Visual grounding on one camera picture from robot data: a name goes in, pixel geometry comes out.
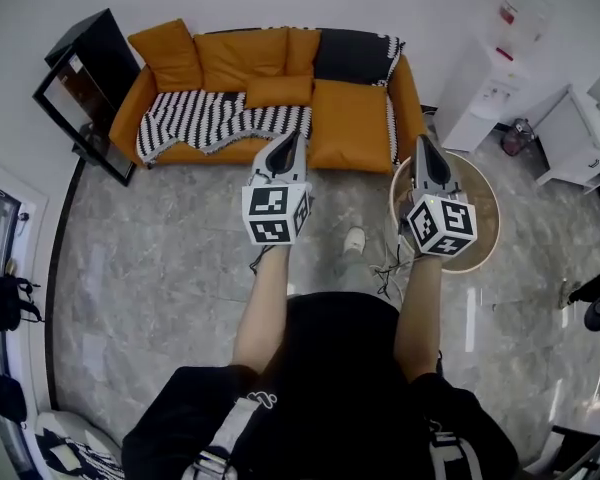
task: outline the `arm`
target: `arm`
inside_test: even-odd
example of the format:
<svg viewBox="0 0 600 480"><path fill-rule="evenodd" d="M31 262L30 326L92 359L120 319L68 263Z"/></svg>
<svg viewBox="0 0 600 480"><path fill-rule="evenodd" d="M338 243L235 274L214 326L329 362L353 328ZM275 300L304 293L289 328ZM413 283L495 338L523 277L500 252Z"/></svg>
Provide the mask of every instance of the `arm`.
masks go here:
<svg viewBox="0 0 600 480"><path fill-rule="evenodd" d="M409 382L436 371L442 259L416 257L398 319L393 355Z"/></svg>
<svg viewBox="0 0 600 480"><path fill-rule="evenodd" d="M251 289L233 345L232 364L262 373L282 342L287 320L290 246L267 251Z"/></svg>
<svg viewBox="0 0 600 480"><path fill-rule="evenodd" d="M125 480L180 479L256 375L244 366L182 366L122 441Z"/></svg>

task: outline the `striped blanket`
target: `striped blanket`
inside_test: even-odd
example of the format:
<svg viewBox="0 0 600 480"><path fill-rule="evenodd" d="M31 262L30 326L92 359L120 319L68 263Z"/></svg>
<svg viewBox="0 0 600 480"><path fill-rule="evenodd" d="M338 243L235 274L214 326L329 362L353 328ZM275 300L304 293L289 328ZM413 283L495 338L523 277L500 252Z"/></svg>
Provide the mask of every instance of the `striped blanket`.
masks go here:
<svg viewBox="0 0 600 480"><path fill-rule="evenodd" d="M146 164L178 142L205 154L244 137L275 139L295 129L309 137L311 107L245 109L244 92L184 91L161 93L145 113L136 150Z"/></svg>

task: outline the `white cabinet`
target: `white cabinet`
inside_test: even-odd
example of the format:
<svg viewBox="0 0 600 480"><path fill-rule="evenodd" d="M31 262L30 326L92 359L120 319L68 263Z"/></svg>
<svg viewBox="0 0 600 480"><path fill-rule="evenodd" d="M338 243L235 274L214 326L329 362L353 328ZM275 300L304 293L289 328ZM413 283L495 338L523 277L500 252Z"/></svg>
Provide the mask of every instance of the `white cabinet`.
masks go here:
<svg viewBox="0 0 600 480"><path fill-rule="evenodd" d="M535 132L550 167L538 178L538 184L543 185L551 179L588 188L600 184L596 179L600 175L600 145L589 117L571 89Z"/></svg>
<svg viewBox="0 0 600 480"><path fill-rule="evenodd" d="M476 149L528 78L519 61L472 40L445 83L433 116L440 145L458 151Z"/></svg>

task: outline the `person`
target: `person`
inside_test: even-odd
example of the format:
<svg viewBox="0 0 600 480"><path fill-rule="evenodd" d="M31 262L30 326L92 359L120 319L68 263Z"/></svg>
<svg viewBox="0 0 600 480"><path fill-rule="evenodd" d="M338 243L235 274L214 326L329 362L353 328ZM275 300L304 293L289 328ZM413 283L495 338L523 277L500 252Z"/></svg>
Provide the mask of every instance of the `person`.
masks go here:
<svg viewBox="0 0 600 480"><path fill-rule="evenodd" d="M414 259L398 313L377 296L364 246L352 228L336 267L341 291L289 299L290 247L268 250L231 364L174 373L123 441L126 478L182 478L245 398L259 406L230 453L240 479L434 479L434 431L468 442L484 480L513 477L518 457L505 434L436 372L440 257Z"/></svg>

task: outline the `black cushion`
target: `black cushion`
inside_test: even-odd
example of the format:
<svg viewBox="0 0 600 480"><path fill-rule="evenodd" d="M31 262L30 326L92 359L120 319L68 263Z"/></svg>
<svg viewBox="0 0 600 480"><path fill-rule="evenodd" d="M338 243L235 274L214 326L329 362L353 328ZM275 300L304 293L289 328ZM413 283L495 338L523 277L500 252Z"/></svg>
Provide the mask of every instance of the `black cushion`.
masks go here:
<svg viewBox="0 0 600 480"><path fill-rule="evenodd" d="M315 78L386 86L404 43L397 37L323 28L314 60Z"/></svg>
<svg viewBox="0 0 600 480"><path fill-rule="evenodd" d="M249 28L229 28L227 30L213 30L212 32L205 32L205 34L224 34L226 32L248 32L249 30L262 30L258 27Z"/></svg>

